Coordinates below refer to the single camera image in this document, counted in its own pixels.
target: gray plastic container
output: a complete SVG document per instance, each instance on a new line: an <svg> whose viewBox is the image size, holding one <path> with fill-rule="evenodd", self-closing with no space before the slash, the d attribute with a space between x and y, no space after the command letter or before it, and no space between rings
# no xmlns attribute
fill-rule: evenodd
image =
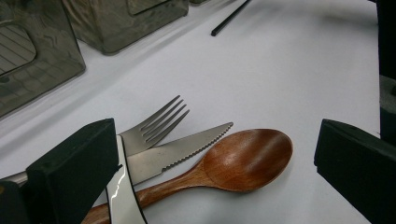
<svg viewBox="0 0 396 224"><path fill-rule="evenodd" d="M63 0L76 37L115 54L188 14L188 0Z"/></svg>
<svg viewBox="0 0 396 224"><path fill-rule="evenodd" d="M0 1L0 117L84 71L61 0Z"/></svg>

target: fork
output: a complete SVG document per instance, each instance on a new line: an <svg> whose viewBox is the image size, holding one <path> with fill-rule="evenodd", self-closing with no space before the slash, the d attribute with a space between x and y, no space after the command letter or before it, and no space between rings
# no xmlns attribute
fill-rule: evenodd
<svg viewBox="0 0 396 224"><path fill-rule="evenodd" d="M183 100L173 105L180 96L175 97L148 119L123 133L120 133L125 148L125 156L129 157L153 147L168 135L190 112L185 111L175 121L172 120L183 110L183 105L175 111Z"/></svg>

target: wooden spoon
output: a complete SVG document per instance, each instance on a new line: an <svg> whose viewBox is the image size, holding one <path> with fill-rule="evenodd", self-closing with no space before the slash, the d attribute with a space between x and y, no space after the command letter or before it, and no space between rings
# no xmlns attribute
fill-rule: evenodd
<svg viewBox="0 0 396 224"><path fill-rule="evenodd" d="M280 131L247 130L217 142L188 172L136 193L145 208L183 189L211 187L245 192L277 178L292 154L290 139ZM93 208L82 223L109 223L107 205Z"/></svg>

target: white table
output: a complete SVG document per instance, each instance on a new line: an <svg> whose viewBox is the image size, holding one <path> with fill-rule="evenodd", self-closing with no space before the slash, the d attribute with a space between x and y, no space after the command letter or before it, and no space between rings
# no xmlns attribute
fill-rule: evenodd
<svg viewBox="0 0 396 224"><path fill-rule="evenodd" d="M316 172L322 119L379 136L375 4L365 0L211 0L103 56L79 43L87 71L0 119L0 177L24 170L80 127L114 118L135 126L176 95L190 114L163 142L233 121L228 133L271 128L294 154L286 171L249 194L189 189L144 210L149 224L368 223ZM190 169L204 153L137 186Z"/></svg>

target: black stick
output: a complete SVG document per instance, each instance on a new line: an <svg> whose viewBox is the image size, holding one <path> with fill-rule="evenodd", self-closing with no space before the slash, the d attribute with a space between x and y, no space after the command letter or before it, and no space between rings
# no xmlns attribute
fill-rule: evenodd
<svg viewBox="0 0 396 224"><path fill-rule="evenodd" d="M216 36L249 2L250 0L247 0L244 4L237 8L230 16L227 17L227 19L225 19L214 30L212 30L211 35Z"/></svg>

